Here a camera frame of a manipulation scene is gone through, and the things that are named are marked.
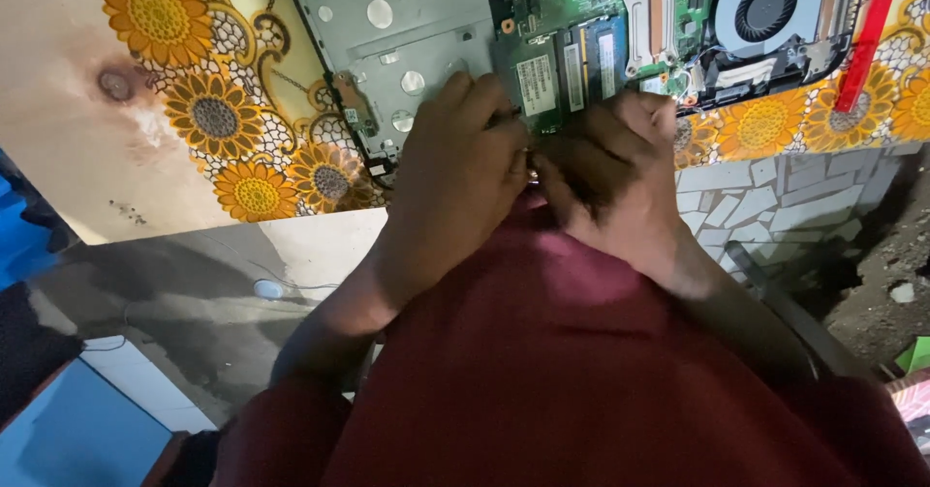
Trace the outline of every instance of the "maroon shirt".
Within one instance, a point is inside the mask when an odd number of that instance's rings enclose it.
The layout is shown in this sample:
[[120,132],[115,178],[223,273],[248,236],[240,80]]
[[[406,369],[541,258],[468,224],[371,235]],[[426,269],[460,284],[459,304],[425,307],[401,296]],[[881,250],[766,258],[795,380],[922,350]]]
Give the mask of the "maroon shirt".
[[930,484],[890,398],[766,386],[625,262],[520,208],[411,303],[352,406],[252,399],[216,487]]

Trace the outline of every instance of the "green circuit board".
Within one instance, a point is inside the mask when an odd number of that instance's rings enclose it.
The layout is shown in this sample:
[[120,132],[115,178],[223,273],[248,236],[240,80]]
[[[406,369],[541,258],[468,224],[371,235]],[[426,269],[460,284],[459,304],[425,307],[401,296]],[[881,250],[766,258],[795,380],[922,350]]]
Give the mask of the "green circuit board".
[[[519,77],[518,84],[524,81],[521,68],[526,69],[528,61],[540,61],[541,57],[546,57],[546,61],[535,62],[532,65],[538,66],[539,69],[544,68],[545,62],[548,62],[552,76],[551,87],[556,91],[564,90],[565,72],[561,70],[560,65],[565,66],[561,53],[568,41],[561,42],[560,34],[571,31],[573,27],[590,27],[592,22],[606,23],[598,20],[619,19],[622,23],[617,21],[613,28],[603,28],[613,33],[611,38],[616,46],[616,53],[611,55],[617,62],[616,67],[620,69],[616,88],[647,89],[679,97],[688,87],[688,78],[682,74],[682,67],[701,52],[701,36],[705,23],[712,15],[713,0],[674,0],[674,45],[677,58],[671,65],[645,65],[633,78],[623,72],[626,68],[626,57],[629,56],[629,38],[626,32],[628,13],[623,0],[517,0],[513,7],[514,31],[509,34],[499,33],[498,41],[503,42],[507,49],[508,63],[513,74]],[[597,51],[596,42],[594,43],[594,48],[588,46],[587,57],[582,58],[584,71],[588,70],[592,60],[597,60],[597,57],[592,55]],[[567,106],[564,93],[557,92],[555,98],[555,108],[532,113],[527,117],[527,123],[535,132],[545,134],[558,130],[570,112],[573,112],[573,109]]]

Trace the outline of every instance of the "person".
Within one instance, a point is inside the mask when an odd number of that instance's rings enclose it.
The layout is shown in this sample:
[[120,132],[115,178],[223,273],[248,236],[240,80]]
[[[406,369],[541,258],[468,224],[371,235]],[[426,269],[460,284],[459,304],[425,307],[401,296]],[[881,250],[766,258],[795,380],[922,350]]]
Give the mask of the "person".
[[594,103],[534,143],[534,194],[500,81],[451,77],[377,241],[227,427],[214,485],[930,483],[877,383],[816,373],[696,242],[675,130],[668,97]]

